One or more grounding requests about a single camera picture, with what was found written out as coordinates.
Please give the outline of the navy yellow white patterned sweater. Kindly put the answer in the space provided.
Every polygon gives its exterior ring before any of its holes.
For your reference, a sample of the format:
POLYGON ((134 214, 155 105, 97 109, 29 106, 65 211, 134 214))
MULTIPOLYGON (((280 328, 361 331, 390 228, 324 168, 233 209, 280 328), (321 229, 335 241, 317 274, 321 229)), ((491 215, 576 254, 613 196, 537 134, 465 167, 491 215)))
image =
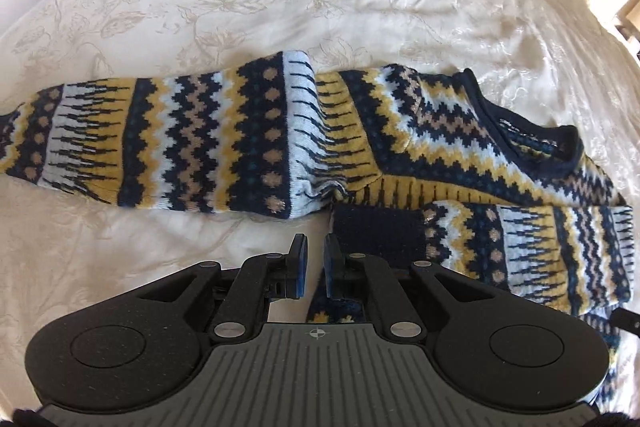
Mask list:
POLYGON ((1 171, 118 207, 282 220, 330 210, 343 251, 428 260, 574 315, 620 351, 632 211, 573 126, 492 103, 474 74, 318 74, 283 51, 209 74, 37 92, 1 118, 1 171))

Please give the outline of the cream floral embroidered bedspread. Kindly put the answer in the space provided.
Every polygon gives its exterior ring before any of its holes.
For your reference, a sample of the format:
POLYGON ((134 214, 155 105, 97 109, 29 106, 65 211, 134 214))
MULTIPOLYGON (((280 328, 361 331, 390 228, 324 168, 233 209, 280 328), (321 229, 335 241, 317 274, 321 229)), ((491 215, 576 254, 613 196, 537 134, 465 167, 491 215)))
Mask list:
MULTIPOLYGON (((486 98, 541 126, 574 124, 639 202, 639 69, 585 0, 43 0, 1 39, 1 108, 56 84, 210 72, 303 50, 317 72, 388 63, 472 69, 486 98)), ((1 410, 38 403, 24 369, 50 321, 214 259, 229 268, 309 239, 328 218, 128 210, 1 181, 1 410)))

